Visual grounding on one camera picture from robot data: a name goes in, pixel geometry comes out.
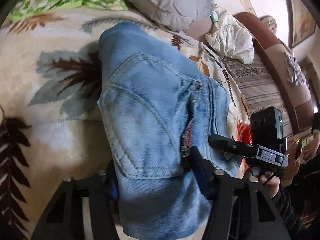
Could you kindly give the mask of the person's right hand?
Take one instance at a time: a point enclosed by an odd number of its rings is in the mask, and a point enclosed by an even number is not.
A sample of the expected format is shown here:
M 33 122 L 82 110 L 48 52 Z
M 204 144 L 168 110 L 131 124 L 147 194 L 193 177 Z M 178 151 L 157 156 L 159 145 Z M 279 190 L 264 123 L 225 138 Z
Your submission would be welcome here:
M 271 198 L 277 195 L 280 188 L 280 179 L 278 177 L 272 176 L 270 174 L 265 174 L 259 177 L 253 176 L 250 168 L 245 171 L 243 179 L 249 179 L 251 182 L 260 181 L 266 186 L 268 194 Z

